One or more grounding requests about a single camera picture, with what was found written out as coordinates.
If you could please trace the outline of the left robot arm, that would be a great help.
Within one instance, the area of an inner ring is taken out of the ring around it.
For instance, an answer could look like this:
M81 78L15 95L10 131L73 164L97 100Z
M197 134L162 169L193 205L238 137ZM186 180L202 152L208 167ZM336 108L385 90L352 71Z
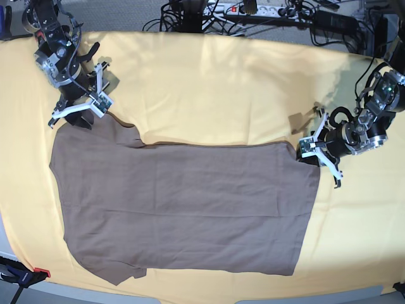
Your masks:
M384 61L369 75L350 112L345 107L329 115L329 129L321 131L320 151L336 164L346 155L360 155L381 147L396 114L404 111L404 34L399 34Z

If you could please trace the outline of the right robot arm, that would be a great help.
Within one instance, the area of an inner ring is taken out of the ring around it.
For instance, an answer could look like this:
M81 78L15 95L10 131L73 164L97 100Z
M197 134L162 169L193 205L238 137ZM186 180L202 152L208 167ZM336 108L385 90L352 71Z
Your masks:
M25 30L34 35L38 50L35 63L48 82L60 92L53 110L62 113L81 98L88 98L95 78L85 72L82 62L89 61L98 50L80 56L81 24L62 8L61 1L26 1L22 22Z

